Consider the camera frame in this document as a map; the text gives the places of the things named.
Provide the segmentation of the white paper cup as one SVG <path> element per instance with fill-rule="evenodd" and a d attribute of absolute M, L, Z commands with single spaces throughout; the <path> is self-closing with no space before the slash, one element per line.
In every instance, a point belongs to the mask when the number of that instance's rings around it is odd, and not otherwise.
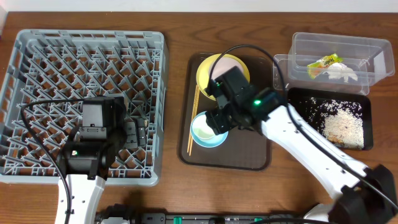
<path fill-rule="evenodd" d="M 206 114 L 199 114 L 192 122 L 193 133 L 202 140 L 208 140 L 216 136 L 214 131 L 206 123 Z"/>

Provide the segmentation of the white bowl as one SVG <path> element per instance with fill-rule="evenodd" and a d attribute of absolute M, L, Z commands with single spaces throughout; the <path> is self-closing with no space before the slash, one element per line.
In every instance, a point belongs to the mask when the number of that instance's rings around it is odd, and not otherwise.
<path fill-rule="evenodd" d="M 243 66 L 234 58 L 222 57 L 215 65 L 212 73 L 211 79 L 215 80 L 216 78 L 222 76 L 225 72 L 230 70 L 233 67 L 238 67 L 241 72 L 243 72 Z"/>

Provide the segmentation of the green snack wrapper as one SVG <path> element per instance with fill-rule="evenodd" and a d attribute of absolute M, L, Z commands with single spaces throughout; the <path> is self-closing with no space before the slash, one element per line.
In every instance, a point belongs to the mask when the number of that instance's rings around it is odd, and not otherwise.
<path fill-rule="evenodd" d="M 337 54 L 327 55 L 307 65 L 307 73 L 311 79 L 315 79 L 322 71 L 334 63 L 341 63 L 343 59 Z"/>

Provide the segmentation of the rice food scraps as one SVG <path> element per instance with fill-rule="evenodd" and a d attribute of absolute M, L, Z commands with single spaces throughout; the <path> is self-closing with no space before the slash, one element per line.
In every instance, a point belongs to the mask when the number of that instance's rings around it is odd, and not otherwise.
<path fill-rule="evenodd" d="M 362 106 L 357 102 L 311 97 L 308 123 L 336 147 L 362 149 L 364 128 Z"/>

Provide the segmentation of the white paper napkin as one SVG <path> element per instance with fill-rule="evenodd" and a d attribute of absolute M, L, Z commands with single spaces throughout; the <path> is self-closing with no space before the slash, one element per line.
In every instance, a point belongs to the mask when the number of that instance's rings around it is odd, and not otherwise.
<path fill-rule="evenodd" d="M 327 68 L 326 73 L 329 79 L 343 79 L 345 83 L 348 83 L 349 80 L 358 81 L 354 70 L 343 63 L 333 63 Z"/>

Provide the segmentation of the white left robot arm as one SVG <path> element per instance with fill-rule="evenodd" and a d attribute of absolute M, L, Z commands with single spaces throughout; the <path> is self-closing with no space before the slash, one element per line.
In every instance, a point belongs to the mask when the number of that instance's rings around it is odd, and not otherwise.
<path fill-rule="evenodd" d="M 121 94 L 82 101 L 82 121 L 68 134 L 57 156 L 65 185 L 58 195 L 56 222 L 94 223 L 111 166 L 120 152 L 146 145 L 147 123 L 128 118 L 128 100 Z"/>

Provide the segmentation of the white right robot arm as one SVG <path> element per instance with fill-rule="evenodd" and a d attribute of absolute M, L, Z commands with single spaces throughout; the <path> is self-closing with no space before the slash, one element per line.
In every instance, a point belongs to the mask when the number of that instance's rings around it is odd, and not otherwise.
<path fill-rule="evenodd" d="M 277 92 L 225 83 L 213 83 L 206 92 L 218 104 L 206 112 L 206 122 L 216 134 L 235 127 L 255 129 L 298 160 L 333 199 L 330 205 L 316 205 L 302 218 L 270 218 L 267 223 L 387 223 L 397 215 L 392 173 L 382 165 L 370 169 L 343 153 Z"/>

